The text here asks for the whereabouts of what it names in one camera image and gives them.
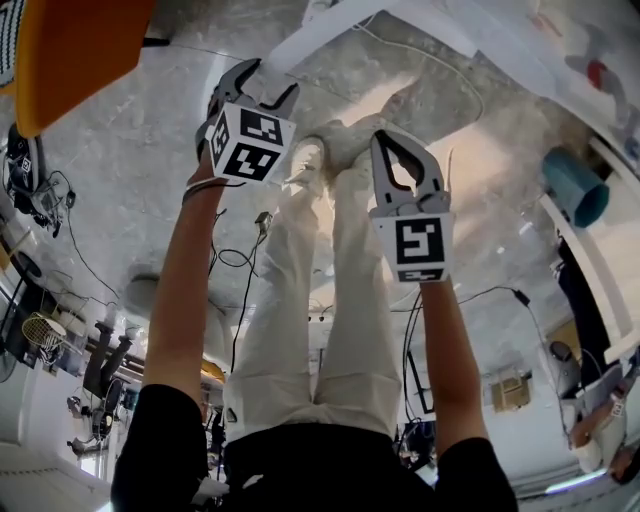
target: black and white marker cube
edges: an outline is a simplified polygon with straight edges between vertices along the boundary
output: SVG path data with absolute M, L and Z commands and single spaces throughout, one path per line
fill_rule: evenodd
M 287 155 L 295 129 L 286 119 L 225 103 L 218 122 L 205 134 L 213 174 L 264 183 Z
M 444 281 L 453 265 L 451 213 L 371 219 L 400 282 Z

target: chair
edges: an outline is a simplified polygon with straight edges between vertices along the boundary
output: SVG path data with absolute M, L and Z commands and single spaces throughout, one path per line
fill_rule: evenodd
M 14 11 L 22 11 L 22 18 L 12 17 L 17 31 L 17 44 L 9 47 L 15 50 L 13 81 L 0 93 L 15 98 L 20 134 L 40 135 L 89 96 L 134 69 L 143 42 L 168 44 L 145 40 L 154 3 L 11 0 L 9 4 L 16 7 Z M 0 21 L 6 5 L 0 8 Z M 0 48 L 3 54 L 6 51 L 6 45 Z

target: wrist strap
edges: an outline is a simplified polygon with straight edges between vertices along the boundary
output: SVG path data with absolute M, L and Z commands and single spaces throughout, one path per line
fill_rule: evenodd
M 194 195 L 202 190 L 206 190 L 208 188 L 215 187 L 231 187 L 238 188 L 243 187 L 246 183 L 226 183 L 221 182 L 220 178 L 208 178 L 206 180 L 196 181 L 195 183 L 191 183 L 187 186 L 187 190 L 185 190 L 184 195 L 182 196 L 182 204 L 186 203 L 189 199 L 191 199 Z

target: floor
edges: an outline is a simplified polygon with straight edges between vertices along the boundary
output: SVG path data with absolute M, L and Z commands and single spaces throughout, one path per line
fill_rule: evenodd
M 133 276 L 161 269 L 184 183 L 196 167 L 194 133 L 218 77 L 238 60 L 265 57 L 300 26 L 305 8 L 301 0 L 273 0 L 269 9 L 260 0 L 158 0 L 150 35 L 171 37 L 172 45 L 144 49 L 135 71 L 45 133 L 50 168 L 62 170 L 78 194 L 71 213 L 78 247 L 118 294 Z M 569 316 L 569 308 L 549 270 L 556 259 L 555 233 L 537 204 L 543 191 L 540 161 L 558 144 L 584 148 L 588 130 L 560 107 L 513 83 L 481 55 L 469 60 L 454 54 L 386 14 L 376 17 L 369 29 L 460 69 L 480 92 L 484 107 L 441 64 L 351 31 L 287 77 L 302 89 L 293 114 L 296 137 L 325 138 L 332 174 L 348 166 L 379 128 L 414 135 L 445 172 L 450 159 L 458 296 L 465 299 L 496 285 L 517 287 L 531 299 L 543 331 L 557 326 Z M 10 102 L 1 98 L 3 132 L 12 116 Z M 261 211 L 275 210 L 282 177 L 266 188 L 225 194 L 222 208 L 227 213 L 214 235 L 218 249 L 250 251 L 256 237 L 253 221 Z M 67 225 L 56 239 L 39 228 L 36 232 L 37 258 L 48 271 L 50 288 L 68 287 L 105 303 L 116 300 L 79 261 Z M 333 300 L 330 234 L 327 219 L 316 248 L 310 299 L 314 312 Z M 53 269 L 72 276 L 72 282 L 51 273 Z M 247 270 L 218 264 L 210 283 L 213 301 L 225 309 L 232 325 L 237 325 Z M 392 310 L 409 309 L 415 287 L 387 277 Z M 256 296 L 254 287 L 249 320 Z M 76 308 L 85 302 L 69 299 L 64 300 Z M 93 323 L 105 308 L 89 301 L 82 313 Z M 488 293 L 464 305 L 463 313 L 485 376 L 514 365 L 531 369 L 537 364 L 535 326 L 509 292 Z M 394 332 L 403 337 L 408 314 L 397 312 L 392 318 Z M 324 323 L 312 322 L 314 349 L 326 342 L 330 321 L 329 311 Z M 419 356 L 424 339 L 420 324 L 414 345 L 426 384 L 425 361 Z M 143 355 L 144 346 L 136 350 Z M 518 475 L 516 462 L 509 469 L 510 475 Z

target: person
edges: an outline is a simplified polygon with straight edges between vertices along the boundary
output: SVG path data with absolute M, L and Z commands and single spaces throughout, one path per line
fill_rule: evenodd
M 640 449 L 625 446 L 626 398 L 636 380 L 638 356 L 631 359 L 627 375 L 620 362 L 606 363 L 610 342 L 593 294 L 566 241 L 560 242 L 558 254 L 563 261 L 558 284 L 573 311 L 583 354 L 580 386 L 564 397 L 579 404 L 569 433 L 571 452 L 583 472 L 605 467 L 616 482 L 627 484 L 640 471 Z
M 435 490 L 403 468 L 392 447 L 401 346 L 391 330 L 383 255 L 366 210 L 372 195 L 368 153 L 335 180 L 335 318 L 311 395 L 308 297 L 324 164 L 320 139 L 298 145 L 270 228 L 262 296 L 224 386 L 229 493 L 222 510 L 271 503 L 452 510 L 484 503 L 517 510 L 488 439 L 479 371 L 450 280 L 420 287 L 437 417 Z M 205 150 L 189 182 L 212 175 Z M 171 239 L 143 388 L 116 465 L 112 503 L 118 511 L 183 510 L 207 477 L 197 404 L 209 248 L 223 192 L 240 193 L 226 189 L 224 180 L 215 183 L 185 202 Z

